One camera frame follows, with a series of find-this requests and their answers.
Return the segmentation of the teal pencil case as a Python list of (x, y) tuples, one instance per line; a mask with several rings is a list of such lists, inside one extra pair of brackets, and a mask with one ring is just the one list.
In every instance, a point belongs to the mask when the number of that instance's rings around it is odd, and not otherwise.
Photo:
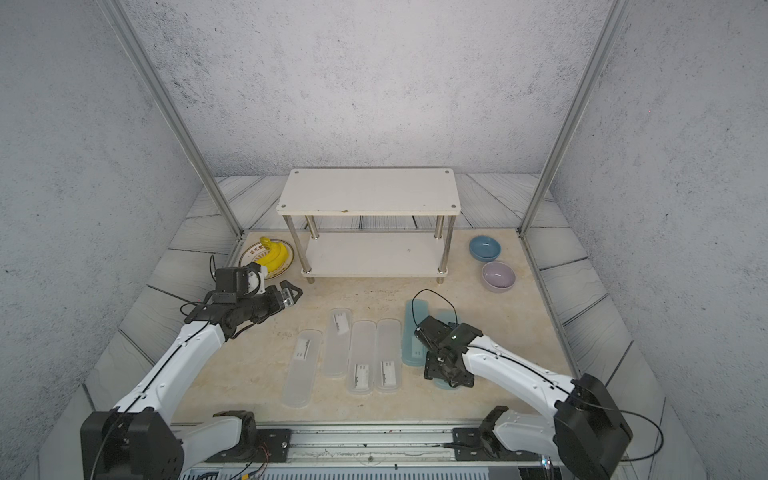
[[(441, 321), (442, 323), (446, 324), (450, 331), (454, 330), (458, 325), (458, 323), (456, 322), (455, 315), (453, 314), (452, 311), (438, 310), (437, 313), (434, 315), (434, 317), (437, 320)], [(447, 391), (456, 390), (456, 387), (451, 387), (449, 383), (443, 379), (434, 378), (433, 383), (437, 388), (442, 390), (447, 390)]]
[(423, 367), (426, 361), (426, 347), (416, 337), (417, 324), (429, 315), (428, 303), (423, 300), (409, 300), (405, 305), (403, 336), (401, 342), (402, 362), (410, 367)]

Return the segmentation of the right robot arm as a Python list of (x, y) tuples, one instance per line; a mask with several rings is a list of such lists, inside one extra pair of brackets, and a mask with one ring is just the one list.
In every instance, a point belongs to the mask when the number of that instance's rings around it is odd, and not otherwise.
[(464, 449), (505, 460), (515, 452), (557, 460), (579, 479), (609, 479), (633, 438), (632, 430), (596, 377), (574, 379), (501, 347), (479, 329), (426, 317), (414, 331), (426, 347), (425, 377), (471, 388), (487, 379), (537, 411), (521, 415), (495, 407)]

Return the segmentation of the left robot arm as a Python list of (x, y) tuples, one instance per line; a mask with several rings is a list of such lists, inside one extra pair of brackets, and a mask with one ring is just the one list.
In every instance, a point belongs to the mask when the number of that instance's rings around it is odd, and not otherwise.
[(224, 411), (175, 432), (174, 413), (208, 360), (248, 328), (295, 305), (301, 288), (288, 281), (248, 288), (236, 280), (195, 303), (179, 336), (146, 376), (108, 411), (80, 428), (86, 479), (177, 479), (212, 458), (253, 462), (267, 455), (252, 413)]

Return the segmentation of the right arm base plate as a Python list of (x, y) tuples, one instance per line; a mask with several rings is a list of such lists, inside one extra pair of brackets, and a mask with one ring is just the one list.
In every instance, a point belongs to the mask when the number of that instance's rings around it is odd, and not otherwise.
[(457, 461), (464, 462), (532, 462), (540, 456), (521, 450), (508, 450), (492, 432), (479, 427), (457, 427), (452, 429), (452, 441), (445, 445), (454, 451)]

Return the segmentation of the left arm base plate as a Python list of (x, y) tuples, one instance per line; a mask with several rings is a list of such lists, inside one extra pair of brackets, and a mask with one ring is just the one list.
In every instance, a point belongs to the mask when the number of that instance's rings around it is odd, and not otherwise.
[(286, 463), (291, 446), (291, 429), (248, 430), (232, 448), (205, 460), (206, 463)]

